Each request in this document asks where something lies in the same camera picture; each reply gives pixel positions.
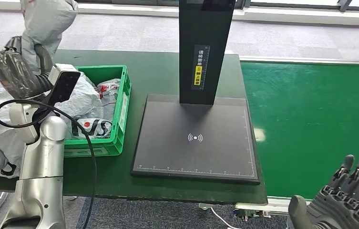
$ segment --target black platform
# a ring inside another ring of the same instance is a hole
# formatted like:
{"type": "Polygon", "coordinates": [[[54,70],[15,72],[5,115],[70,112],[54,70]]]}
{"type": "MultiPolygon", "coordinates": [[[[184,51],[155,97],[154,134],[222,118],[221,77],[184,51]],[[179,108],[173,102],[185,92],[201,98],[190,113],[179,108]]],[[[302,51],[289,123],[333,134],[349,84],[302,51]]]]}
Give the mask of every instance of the black platform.
{"type": "Polygon", "coordinates": [[[180,104],[177,95],[150,94],[132,175],[259,184],[255,138],[245,99],[180,104]]]}

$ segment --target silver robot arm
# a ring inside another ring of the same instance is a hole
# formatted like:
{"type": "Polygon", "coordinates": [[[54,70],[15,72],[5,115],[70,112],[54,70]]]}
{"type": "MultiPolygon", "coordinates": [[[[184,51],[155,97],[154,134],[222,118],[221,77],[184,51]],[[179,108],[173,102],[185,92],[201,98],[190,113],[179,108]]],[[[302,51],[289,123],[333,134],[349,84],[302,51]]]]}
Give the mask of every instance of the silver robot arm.
{"type": "MultiPolygon", "coordinates": [[[[80,72],[68,64],[53,66],[49,82],[54,87],[39,96],[49,105],[69,99],[80,72]]],[[[14,104],[10,108],[13,125],[23,125],[48,115],[31,104],[14,104]]],[[[26,143],[21,175],[16,183],[14,200],[0,229],[65,229],[63,212],[63,159],[67,125],[58,116],[47,116],[42,123],[17,129],[26,143]]]]}

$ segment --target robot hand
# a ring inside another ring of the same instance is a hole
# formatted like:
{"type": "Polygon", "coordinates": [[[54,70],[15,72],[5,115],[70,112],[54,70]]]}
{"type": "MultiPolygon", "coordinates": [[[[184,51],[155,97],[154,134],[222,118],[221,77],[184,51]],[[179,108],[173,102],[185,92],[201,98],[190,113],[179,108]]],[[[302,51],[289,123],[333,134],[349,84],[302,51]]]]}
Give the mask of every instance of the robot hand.
{"type": "Polygon", "coordinates": [[[295,229],[359,229],[359,164],[349,175],[353,161],[346,156],[308,206],[301,196],[292,198],[288,211],[295,229]]]}
{"type": "Polygon", "coordinates": [[[52,68],[51,56],[42,45],[35,45],[41,74],[34,75],[21,54],[21,37],[12,37],[0,51],[0,82],[15,99],[32,98],[50,90],[48,76],[52,68]]]}

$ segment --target gray carpet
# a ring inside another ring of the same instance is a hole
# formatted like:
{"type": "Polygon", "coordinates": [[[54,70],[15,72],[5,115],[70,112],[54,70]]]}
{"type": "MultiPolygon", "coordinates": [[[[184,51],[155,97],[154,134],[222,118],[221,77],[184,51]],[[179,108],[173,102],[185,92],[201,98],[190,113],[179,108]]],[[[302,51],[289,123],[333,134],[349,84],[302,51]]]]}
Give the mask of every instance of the gray carpet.
{"type": "MultiPolygon", "coordinates": [[[[0,49],[24,30],[20,13],[0,12],[0,49]]],[[[122,15],[78,15],[66,31],[62,49],[177,52],[178,19],[122,15]]],[[[359,28],[278,25],[234,21],[227,53],[262,57],[309,57],[359,60],[359,28]]],[[[4,218],[10,199],[0,209],[4,218]]],[[[88,200],[65,200],[68,229],[82,227],[88,200]]],[[[242,222],[231,216],[232,206],[215,206],[231,225],[244,229],[284,229],[285,217],[242,222]]],[[[226,226],[197,204],[97,199],[88,228],[215,228],[226,226]]]]}
{"type": "MultiPolygon", "coordinates": [[[[77,223],[84,224],[89,198],[77,223]]],[[[215,205],[215,212],[227,223],[243,229],[285,229],[286,217],[252,218],[243,222],[232,215],[234,206],[215,205]]],[[[123,199],[96,199],[88,228],[96,229],[225,229],[227,226],[211,210],[202,210],[197,203],[165,201],[129,201],[123,199]]]]}

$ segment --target black stand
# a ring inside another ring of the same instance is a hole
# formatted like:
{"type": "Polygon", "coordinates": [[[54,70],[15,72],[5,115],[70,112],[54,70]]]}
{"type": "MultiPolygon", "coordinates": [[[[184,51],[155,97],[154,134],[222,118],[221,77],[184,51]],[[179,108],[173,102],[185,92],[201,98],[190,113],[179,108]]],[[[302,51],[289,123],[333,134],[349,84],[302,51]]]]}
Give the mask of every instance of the black stand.
{"type": "Polygon", "coordinates": [[[246,99],[215,99],[234,4],[180,1],[180,95],[147,97],[132,175],[259,184],[246,99]]]}

